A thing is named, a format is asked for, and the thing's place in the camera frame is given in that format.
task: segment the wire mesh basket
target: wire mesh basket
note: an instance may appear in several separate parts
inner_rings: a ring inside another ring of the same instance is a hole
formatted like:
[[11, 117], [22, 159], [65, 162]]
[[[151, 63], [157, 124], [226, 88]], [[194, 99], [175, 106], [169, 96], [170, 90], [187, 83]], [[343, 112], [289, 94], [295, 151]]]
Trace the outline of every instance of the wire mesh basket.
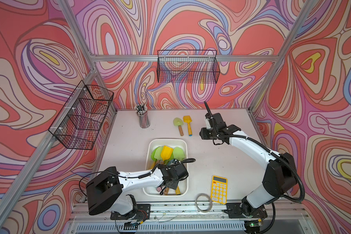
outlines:
[[216, 50], [158, 50], [159, 83], [217, 83]]
[[51, 133], [65, 148], [93, 149], [113, 95], [98, 85], [84, 85], [66, 117]]

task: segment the colorful patterned wall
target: colorful patterned wall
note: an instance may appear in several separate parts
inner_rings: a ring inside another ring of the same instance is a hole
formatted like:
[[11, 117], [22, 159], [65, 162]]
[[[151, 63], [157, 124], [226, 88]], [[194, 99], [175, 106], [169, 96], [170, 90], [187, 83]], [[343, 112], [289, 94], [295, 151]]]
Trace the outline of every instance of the colorful patterned wall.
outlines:
[[296, 159], [319, 232], [351, 234], [351, 0], [318, 2], [254, 114]]
[[[217, 49], [221, 55], [275, 55], [303, 1], [71, 1], [93, 54], [147, 55], [158, 49]], [[97, 63], [119, 109], [246, 108], [270, 67], [221, 62], [217, 84], [158, 83], [157, 63]]]
[[[88, 72], [56, 1], [0, 1], [0, 199]], [[92, 151], [55, 143], [1, 233], [61, 231], [111, 119]]]
[[277, 54], [303, 6], [302, 0], [70, 2], [91, 52], [117, 55], [180, 48]]
[[215, 83], [159, 83], [157, 62], [100, 62], [100, 71], [114, 94], [118, 109], [137, 103], [149, 108], [246, 108], [256, 94], [271, 63], [230, 62]]

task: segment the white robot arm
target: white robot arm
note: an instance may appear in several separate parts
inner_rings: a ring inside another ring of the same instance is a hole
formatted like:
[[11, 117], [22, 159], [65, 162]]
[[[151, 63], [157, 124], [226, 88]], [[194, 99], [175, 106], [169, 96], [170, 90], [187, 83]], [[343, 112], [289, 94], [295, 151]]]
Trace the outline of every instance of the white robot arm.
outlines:
[[86, 184], [89, 214], [109, 210], [131, 218], [138, 209], [134, 197], [127, 195], [129, 191], [159, 186], [176, 190], [178, 182], [189, 176], [183, 165], [189, 162], [195, 162], [195, 159], [176, 161], [172, 165], [157, 164], [152, 170], [136, 172], [117, 171], [116, 167], [108, 167]]
[[[271, 150], [260, 142], [248, 137], [235, 125], [226, 126], [220, 113], [213, 114], [206, 102], [206, 128], [202, 128], [200, 136], [204, 140], [221, 140], [235, 146], [253, 158], [262, 168], [265, 175], [260, 186], [242, 199], [241, 212], [246, 217], [251, 217], [263, 204], [274, 202], [280, 197], [285, 197], [293, 202], [304, 199], [304, 186], [296, 172], [295, 162], [289, 153], [280, 154]], [[284, 193], [294, 185], [299, 184], [300, 197], [291, 198]]]

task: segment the yellow calculator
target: yellow calculator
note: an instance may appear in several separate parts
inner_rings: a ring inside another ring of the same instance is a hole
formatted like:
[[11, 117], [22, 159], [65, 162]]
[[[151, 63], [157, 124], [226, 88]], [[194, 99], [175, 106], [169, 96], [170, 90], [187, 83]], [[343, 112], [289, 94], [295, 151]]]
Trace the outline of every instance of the yellow calculator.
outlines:
[[226, 204], [228, 197], [228, 179], [220, 176], [212, 177], [211, 199], [212, 201]]

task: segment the clear cup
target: clear cup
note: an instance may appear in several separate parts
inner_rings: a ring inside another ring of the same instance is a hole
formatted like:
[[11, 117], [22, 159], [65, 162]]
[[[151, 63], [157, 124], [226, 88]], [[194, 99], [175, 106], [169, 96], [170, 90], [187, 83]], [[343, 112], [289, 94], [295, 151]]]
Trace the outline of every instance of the clear cup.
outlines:
[[146, 111], [143, 115], [137, 113], [139, 118], [139, 126], [143, 129], [146, 129], [150, 126], [150, 119], [148, 118], [148, 111]]

